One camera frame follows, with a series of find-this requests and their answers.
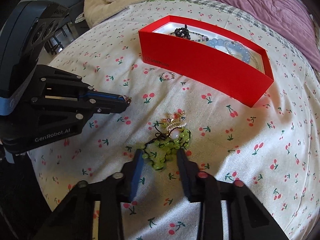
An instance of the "oneplus box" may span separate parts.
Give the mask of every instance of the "oneplus box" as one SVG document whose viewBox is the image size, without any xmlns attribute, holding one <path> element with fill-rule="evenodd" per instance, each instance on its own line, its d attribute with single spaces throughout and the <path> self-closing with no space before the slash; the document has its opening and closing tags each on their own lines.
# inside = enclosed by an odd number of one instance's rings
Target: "oneplus box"
<svg viewBox="0 0 320 240">
<path fill-rule="evenodd" d="M 190 32 L 200 33 L 209 39 L 239 41 L 255 57 L 258 65 L 255 66 L 252 59 L 250 65 L 244 63 L 227 54 L 223 47 L 216 46 L 215 49 L 169 35 L 185 24 Z M 139 38 L 143 62 L 192 78 L 249 107 L 260 99 L 274 81 L 265 49 L 238 34 L 206 22 L 169 15 L 139 30 Z M 199 36 L 191 34 L 191 39 L 199 39 Z"/>
</svg>

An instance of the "jewelry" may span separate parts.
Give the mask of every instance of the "jewelry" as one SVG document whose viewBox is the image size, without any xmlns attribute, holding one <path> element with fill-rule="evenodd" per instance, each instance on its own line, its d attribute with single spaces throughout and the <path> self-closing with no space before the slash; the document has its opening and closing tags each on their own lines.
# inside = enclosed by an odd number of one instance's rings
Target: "jewelry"
<svg viewBox="0 0 320 240">
<path fill-rule="evenodd" d="M 170 114 L 168 118 L 162 119 L 162 123 L 158 121 L 154 123 L 154 128 L 158 131 L 156 137 L 144 145 L 142 149 L 144 154 L 142 158 L 149 160 L 149 164 L 155 170 L 162 170 L 165 167 L 166 161 L 173 159 L 172 155 L 177 153 L 180 148 L 187 149 L 189 147 L 189 141 L 191 139 L 191 132 L 184 128 L 186 126 L 186 114 L 184 111 L 180 111 L 175 114 Z M 167 133 L 162 133 L 157 127 L 164 126 Z M 150 149 L 147 151 L 147 147 L 154 145 L 153 148 L 159 147 L 162 152 L 165 152 L 164 157 L 159 157 L 161 152 L 159 150 Z"/>
<path fill-rule="evenodd" d="M 196 34 L 196 35 L 199 35 L 201 36 L 201 40 L 191 40 L 191 37 L 190 37 L 190 33 L 192 34 Z M 174 30 L 174 32 L 172 33 L 169 33 L 169 35 L 172 35 L 174 34 L 176 37 L 179 37 L 179 38 L 183 38 L 183 39 L 187 39 L 187 40 L 191 40 L 191 41 L 195 41 L 195 42 L 200 42 L 200 41 L 208 41 L 209 38 L 207 36 L 204 36 L 200 33 L 195 33 L 195 32 L 191 32 L 188 30 L 188 26 L 185 24 L 184 25 L 184 28 L 177 28 Z"/>
<path fill-rule="evenodd" d="M 234 55 L 231 53 L 230 48 L 233 48 L 236 52 L 241 53 L 242 55 L 242 61 L 249 64 L 250 63 L 250 59 L 252 58 L 252 60 L 255 63 L 255 68 L 257 70 L 259 70 L 259 64 L 256 60 L 256 58 L 253 56 L 253 54 L 239 41 L 228 41 L 228 40 L 223 40 L 223 39 L 212 39 L 209 40 L 206 45 L 215 48 L 216 46 L 224 46 L 227 50 L 227 52 L 229 53 L 229 55 L 233 56 Z"/>
<path fill-rule="evenodd" d="M 164 78 L 164 74 L 170 74 L 171 76 L 172 76 L 172 78 Z M 174 80 L 175 78 L 176 78 L 176 75 L 175 75 L 175 73 L 173 73 L 173 72 L 164 72 L 161 76 L 160 76 L 160 78 L 161 78 L 161 80 L 168 80 L 168 81 L 170 81 L 170 80 Z"/>
</svg>

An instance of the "pearl pendant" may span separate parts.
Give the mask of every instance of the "pearl pendant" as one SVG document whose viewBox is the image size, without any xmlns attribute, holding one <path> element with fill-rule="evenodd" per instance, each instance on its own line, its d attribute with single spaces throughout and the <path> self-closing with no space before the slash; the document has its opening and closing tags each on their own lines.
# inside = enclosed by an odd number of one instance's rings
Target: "pearl pendant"
<svg viewBox="0 0 320 240">
<path fill-rule="evenodd" d="M 181 133 L 181 132 L 180 132 L 179 129 L 174 129 L 174 130 L 171 131 L 169 137 L 170 137 L 172 140 L 179 139 L 180 133 Z"/>
</svg>

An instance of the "cherry print bedsheet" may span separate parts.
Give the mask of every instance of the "cherry print bedsheet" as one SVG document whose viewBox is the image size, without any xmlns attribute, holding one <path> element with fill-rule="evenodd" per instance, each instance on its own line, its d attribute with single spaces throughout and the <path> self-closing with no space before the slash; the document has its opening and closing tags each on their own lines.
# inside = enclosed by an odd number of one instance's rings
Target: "cherry print bedsheet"
<svg viewBox="0 0 320 240">
<path fill-rule="evenodd" d="M 249 108 L 184 76 L 161 79 L 164 69 L 141 60 L 138 30 L 168 14 L 252 39 L 267 50 L 275 82 Z M 207 60 L 214 58 L 203 55 L 199 64 Z M 157 121 L 182 109 L 193 135 L 190 160 L 218 180 L 244 181 L 289 239 L 311 231 L 320 204 L 320 84 L 292 44 L 250 15 L 210 0 L 143 2 L 82 35 L 51 66 L 83 76 L 98 91 L 132 97 L 124 113 L 95 114 L 82 134 L 29 152 L 52 210 L 79 180 L 97 182 L 119 171 L 154 137 Z M 162 171 L 145 164 L 135 200 L 122 204 L 125 239 L 195 239 L 198 212 L 199 204 L 183 196 L 175 160 Z M 98 239 L 98 203 L 93 217 Z"/>
</svg>

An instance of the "blue strap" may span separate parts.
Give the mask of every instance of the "blue strap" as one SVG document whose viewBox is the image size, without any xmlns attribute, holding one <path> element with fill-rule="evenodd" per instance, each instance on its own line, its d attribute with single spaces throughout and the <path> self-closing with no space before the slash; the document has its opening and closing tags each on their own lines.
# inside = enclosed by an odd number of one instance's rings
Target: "blue strap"
<svg viewBox="0 0 320 240">
<path fill-rule="evenodd" d="M 30 72 L 28 77 L 25 81 L 17 88 L 17 90 L 12 94 L 9 98 L 2 98 L 0 97 L 0 115 L 9 115 L 17 106 L 18 102 L 20 101 L 24 91 L 26 90 L 27 86 L 29 85 L 33 74 L 35 73 L 36 66 Z"/>
</svg>

